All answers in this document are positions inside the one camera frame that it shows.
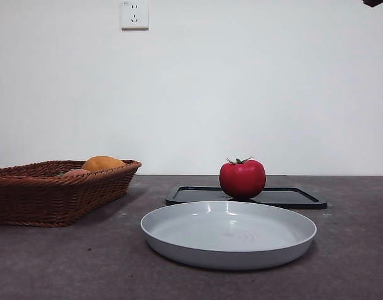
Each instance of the gray plate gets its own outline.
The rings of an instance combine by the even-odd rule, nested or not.
[[[303,255],[317,228],[307,217],[247,202],[203,201],[165,206],[143,217],[141,228],[158,253],[183,264],[251,270]]]

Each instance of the gray table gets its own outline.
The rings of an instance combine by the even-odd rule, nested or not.
[[[156,254],[139,221],[173,186],[217,176],[135,176],[127,196],[62,228],[0,226],[0,300],[383,299],[383,177],[269,176],[328,201],[299,210],[318,233],[296,261],[249,272],[184,266]]]

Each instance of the electrical socket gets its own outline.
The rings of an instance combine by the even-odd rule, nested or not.
[[[129,0],[121,2],[122,30],[148,29],[148,1]]]

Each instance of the fruit in basket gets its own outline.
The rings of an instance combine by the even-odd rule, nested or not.
[[[250,199],[262,192],[267,180],[262,164],[251,159],[236,159],[221,167],[219,182],[225,194],[235,199]]]
[[[90,174],[90,171],[83,170],[83,169],[75,169],[70,170],[62,175],[62,178],[69,177],[69,176],[76,176],[76,175],[84,175],[84,174]]]
[[[98,172],[124,166],[125,163],[119,159],[109,156],[95,156],[89,158],[83,165],[82,169],[90,172]]]

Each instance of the brown woven basket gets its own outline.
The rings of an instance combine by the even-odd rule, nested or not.
[[[62,227],[125,195],[141,166],[122,167],[69,177],[84,161],[46,161],[0,169],[0,224]]]

